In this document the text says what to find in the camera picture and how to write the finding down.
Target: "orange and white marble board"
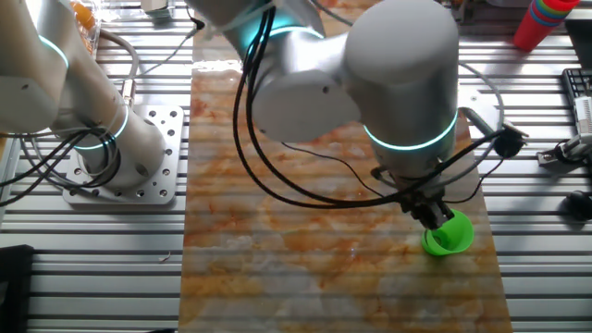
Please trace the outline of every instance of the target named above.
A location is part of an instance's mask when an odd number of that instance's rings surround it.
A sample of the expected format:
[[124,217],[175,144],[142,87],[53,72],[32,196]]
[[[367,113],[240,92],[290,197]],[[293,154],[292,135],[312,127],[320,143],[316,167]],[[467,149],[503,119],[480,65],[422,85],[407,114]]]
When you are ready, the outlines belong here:
[[[373,1],[325,1],[355,19]],[[322,16],[327,34],[346,30]],[[234,148],[231,112],[241,64],[221,37],[197,42],[191,86],[189,174],[179,329],[181,332],[479,332],[510,333],[500,268],[481,192],[454,208],[475,226],[465,253],[433,257],[419,222],[393,203],[365,209],[312,210],[264,194]],[[266,184],[306,200],[274,179],[255,157],[241,109],[249,162]],[[310,191],[362,200],[376,195],[339,162],[294,152],[263,135],[272,162]],[[459,119],[457,149],[470,142]],[[298,145],[347,160],[371,187],[376,166],[362,127],[351,124]],[[467,155],[447,174],[471,163]],[[476,172],[447,188],[470,194]]]

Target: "mounting plate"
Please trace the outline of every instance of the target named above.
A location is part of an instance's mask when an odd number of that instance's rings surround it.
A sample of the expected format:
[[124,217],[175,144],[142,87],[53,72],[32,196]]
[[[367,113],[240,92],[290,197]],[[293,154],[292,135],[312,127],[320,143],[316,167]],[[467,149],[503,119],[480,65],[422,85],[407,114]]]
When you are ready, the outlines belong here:
[[[169,204],[175,199],[179,151],[183,129],[183,109],[168,105],[135,105],[134,112],[150,120],[161,131],[165,139],[165,158],[158,171],[139,186],[113,191],[105,187],[88,190],[64,190],[63,197],[69,204]],[[68,179],[78,183],[92,178],[80,172],[84,166],[79,154],[72,151],[68,164]]]

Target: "black cable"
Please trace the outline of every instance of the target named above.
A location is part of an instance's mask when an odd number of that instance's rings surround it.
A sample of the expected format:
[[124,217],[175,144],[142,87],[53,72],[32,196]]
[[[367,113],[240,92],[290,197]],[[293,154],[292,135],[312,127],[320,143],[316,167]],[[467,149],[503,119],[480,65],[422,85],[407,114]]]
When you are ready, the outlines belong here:
[[199,20],[197,18],[194,18],[191,13],[189,12],[189,6],[185,6],[185,10],[187,11],[187,16],[189,17],[189,20],[191,22],[193,22],[193,24],[195,24],[195,29],[197,31],[200,31],[201,29],[205,28],[205,23],[202,20]]
[[0,183],[0,188],[5,187],[6,185],[10,185],[13,184],[21,179],[24,179],[26,177],[28,177],[30,174],[32,174],[33,172],[37,171],[40,167],[42,167],[43,165],[45,165],[46,163],[49,162],[49,160],[52,159],[52,157],[54,157],[62,148],[64,148],[69,142],[71,142],[72,140],[75,140],[77,138],[79,138],[79,136],[81,134],[88,134],[89,131],[83,130],[83,131],[79,131],[76,134],[72,134],[70,135],[67,139],[65,139],[63,142],[61,142],[48,156],[46,156],[41,162],[39,162],[38,164],[36,164],[35,166],[33,166],[32,168],[30,168],[29,170],[25,171],[24,173],[14,177],[13,179],[9,179],[7,181],[1,182]]
[[[275,9],[271,8],[268,10],[270,13],[274,12],[275,14]],[[233,110],[233,135],[234,135],[234,141],[235,141],[235,145],[237,148],[237,153],[239,154],[239,159],[242,163],[242,165],[244,166],[245,170],[247,171],[247,173],[249,174],[249,177],[251,177],[251,179],[263,190],[265,191],[267,194],[269,194],[270,196],[272,196],[273,198],[280,200],[283,203],[286,204],[293,204],[293,205],[297,205],[300,207],[305,207],[305,208],[317,208],[317,209],[346,209],[346,208],[360,208],[360,207],[370,207],[370,206],[375,206],[375,205],[379,205],[379,204],[389,204],[389,203],[394,203],[397,201],[400,201],[403,197],[403,195],[412,193],[413,191],[418,190],[419,188],[421,188],[422,186],[424,186],[425,184],[427,184],[427,182],[429,182],[431,179],[433,179],[434,177],[438,176],[442,171],[446,170],[448,167],[450,167],[453,163],[457,162],[459,159],[461,159],[463,156],[465,156],[466,154],[469,154],[470,152],[472,152],[476,147],[478,147],[479,145],[485,143],[485,142],[489,142],[491,140],[496,139],[498,136],[500,136],[500,134],[503,132],[503,130],[499,130],[496,131],[492,134],[489,134],[483,138],[481,138],[480,140],[477,140],[476,142],[473,142],[471,145],[465,147],[463,150],[461,150],[458,154],[456,154],[455,156],[453,156],[450,160],[442,163],[440,166],[438,166],[434,171],[432,171],[430,174],[428,174],[427,176],[425,176],[424,178],[419,179],[417,182],[415,182],[412,186],[410,186],[409,188],[405,189],[404,191],[400,191],[388,196],[385,196],[383,198],[378,198],[378,199],[372,199],[372,200],[362,200],[362,201],[344,201],[344,200],[335,200],[335,199],[331,199],[331,198],[327,198],[327,197],[323,197],[314,193],[311,193],[301,187],[299,187],[298,185],[294,184],[293,182],[291,182],[289,179],[285,178],[279,171],[277,171],[273,165],[271,165],[271,163],[266,163],[267,167],[272,170],[272,172],[279,178],[281,179],[284,183],[286,183],[288,186],[290,186],[291,188],[293,188],[295,191],[298,191],[306,196],[308,196],[309,198],[313,198],[315,200],[318,201],[324,201],[326,203],[332,203],[332,204],[315,204],[315,203],[302,203],[302,202],[297,202],[294,201],[292,199],[288,199],[286,197],[283,197],[275,192],[273,192],[272,190],[270,190],[268,187],[266,187],[265,184],[263,184],[263,182],[256,177],[256,175],[254,175],[253,171],[251,170],[251,168],[249,167],[249,164],[246,160],[246,158],[244,157],[244,153],[242,151],[242,147],[241,147],[241,141],[239,138],[239,133],[238,133],[238,114],[239,114],[239,109],[240,109],[240,102],[241,102],[241,95],[242,95],[242,90],[244,89],[244,85],[245,82],[247,80],[247,77],[250,78],[250,82],[252,84],[249,85],[248,88],[248,95],[247,95],[247,125],[248,125],[248,129],[253,141],[253,146],[255,147],[255,150],[257,150],[257,153],[260,155],[260,157],[262,158],[262,160],[265,162],[266,158],[265,158],[265,154],[263,153],[263,151],[261,151],[260,147],[259,149],[257,149],[258,146],[258,141],[256,138],[256,135],[254,135],[254,125],[253,125],[253,119],[252,119],[252,101],[253,101],[253,91],[254,91],[254,80],[253,80],[253,75],[256,75],[256,70],[259,67],[259,64],[261,63],[263,56],[264,56],[264,52],[265,52],[265,46],[267,44],[268,38],[269,38],[269,32],[271,31],[271,25],[272,24],[267,24],[267,26],[265,27],[265,36],[261,41],[261,45],[262,47],[260,49],[257,48],[257,45],[259,44],[259,40],[260,40],[260,36],[261,36],[261,27],[260,30],[257,33],[257,36],[255,36],[254,40],[253,40],[253,46],[251,48],[252,52],[248,52],[247,55],[245,56],[246,59],[243,61],[243,73],[242,76],[240,78],[240,83],[239,83],[239,88],[237,91],[237,95],[236,95],[236,99],[235,99],[235,105],[234,105],[234,110]],[[251,58],[252,55],[256,53],[257,56],[254,59],[254,61],[251,63]]]
[[64,142],[64,145],[71,143],[71,145],[66,148],[66,150],[55,160],[55,162],[49,166],[49,168],[47,170],[45,170],[45,172],[43,173],[43,177],[39,177],[37,178],[37,180],[35,180],[35,182],[33,182],[30,187],[28,187],[25,191],[17,194],[16,196],[14,196],[13,198],[10,198],[6,201],[3,201],[0,203],[0,207],[4,207],[7,206],[9,204],[13,204],[17,201],[19,201],[20,199],[24,198],[25,196],[27,196],[29,193],[31,193],[42,181],[45,177],[47,177],[49,175],[49,173],[56,168],[57,164],[60,163],[62,161],[62,159],[64,159],[64,157],[66,157],[66,155],[72,150],[74,149],[74,146],[76,144],[78,144],[80,141],[82,141],[82,139],[84,139],[86,137],[86,135],[88,135],[88,133],[85,132],[80,132],[78,134],[78,136],[70,136],[68,137],[68,139],[66,139]]
[[[106,133],[107,135],[107,139],[105,140],[103,137],[105,136],[104,132],[101,131],[92,131],[91,132],[92,135],[96,136],[101,143],[103,144],[103,147],[105,149],[105,160],[103,162],[104,164],[104,168],[106,171],[106,168],[109,165],[109,151],[107,146],[111,146],[113,149],[113,153],[111,153],[111,155],[113,156],[113,158],[116,158],[116,166],[114,168],[114,170],[111,172],[110,176],[107,177],[106,179],[104,178],[104,174],[97,176],[96,178],[94,178],[93,180],[91,180],[88,183],[85,184],[75,184],[73,183],[72,180],[59,175],[58,173],[56,173],[54,170],[52,170],[52,172],[50,172],[50,175],[48,175],[47,177],[45,177],[45,180],[49,181],[50,183],[64,188],[64,189],[68,189],[68,190],[73,190],[73,189],[93,189],[93,188],[98,188],[101,186],[104,186],[105,184],[107,184],[109,181],[113,180],[113,178],[115,177],[115,175],[117,174],[117,172],[119,171],[120,167],[121,167],[121,154],[117,148],[117,144],[115,139],[113,138],[113,136],[111,136],[110,133]],[[26,143],[24,139],[20,139],[21,140],[21,144],[23,145],[24,149],[23,149],[23,153],[25,154],[25,158],[29,161],[29,163],[34,166],[35,163],[33,162],[31,156],[29,155],[29,152],[27,151],[26,148]],[[43,172],[41,170],[37,170],[37,173],[39,173],[40,177],[43,176]],[[51,175],[56,176],[58,179],[60,179],[61,181],[57,181],[51,178]]]
[[481,179],[479,180],[479,182],[477,183],[477,186],[475,187],[475,190],[473,191],[473,193],[471,193],[471,195],[469,195],[467,198],[464,198],[462,200],[448,200],[448,201],[443,201],[446,204],[463,204],[468,202],[469,200],[473,199],[477,193],[479,192],[479,189],[481,188],[481,184],[483,184],[483,180],[485,180],[485,178],[489,177],[489,175],[491,175],[495,170],[498,169],[498,167],[501,166],[501,164],[505,161],[505,159],[500,159],[499,163],[497,163],[491,170],[489,170],[485,175],[483,175],[483,177],[481,177]]
[[303,153],[311,154],[311,155],[316,156],[316,157],[322,157],[322,158],[330,159],[330,160],[333,160],[333,161],[341,162],[344,166],[346,166],[352,172],[352,174],[358,179],[358,181],[360,182],[360,184],[362,184],[362,186],[364,186],[367,190],[369,190],[370,192],[376,194],[377,196],[384,198],[384,195],[380,194],[379,192],[375,191],[374,189],[372,189],[371,187],[369,187],[368,185],[366,185],[364,183],[364,181],[360,178],[360,176],[358,175],[358,173],[355,172],[355,170],[353,169],[353,167],[350,166],[344,160],[339,159],[337,157],[333,157],[333,156],[328,156],[328,155],[323,155],[323,154],[318,154],[318,153],[315,153],[315,152],[311,152],[311,151],[308,151],[306,149],[292,147],[292,146],[288,145],[285,142],[282,142],[281,144],[283,144],[284,147],[289,148],[291,150],[295,150],[297,152],[303,152]]

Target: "metal bracket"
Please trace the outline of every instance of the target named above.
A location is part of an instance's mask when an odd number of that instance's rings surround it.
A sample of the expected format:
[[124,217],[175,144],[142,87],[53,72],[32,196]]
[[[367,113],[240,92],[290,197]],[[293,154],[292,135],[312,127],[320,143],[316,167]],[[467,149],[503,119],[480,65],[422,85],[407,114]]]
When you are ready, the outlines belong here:
[[[4,153],[0,155],[0,182],[12,179],[17,171],[20,154],[20,141],[18,139],[6,140]],[[0,202],[8,199],[12,185],[0,188]],[[0,228],[6,207],[0,207]]]
[[[105,187],[90,191],[64,190],[63,197],[69,204],[169,204],[175,199],[179,151],[183,129],[183,109],[167,105],[135,105],[134,112],[150,120],[161,131],[165,139],[165,159],[158,171],[144,183],[134,188],[110,190]],[[68,164],[68,178],[78,183],[91,181],[82,172],[78,153],[72,152]]]

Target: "green cup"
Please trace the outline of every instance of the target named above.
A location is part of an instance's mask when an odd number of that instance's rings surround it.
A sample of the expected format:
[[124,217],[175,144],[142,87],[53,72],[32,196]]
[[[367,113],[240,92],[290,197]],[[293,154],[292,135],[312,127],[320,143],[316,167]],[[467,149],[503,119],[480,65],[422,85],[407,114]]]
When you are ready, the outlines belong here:
[[473,243],[473,224],[465,214],[452,209],[454,217],[437,230],[426,230],[422,246],[427,253],[448,255],[461,253]]

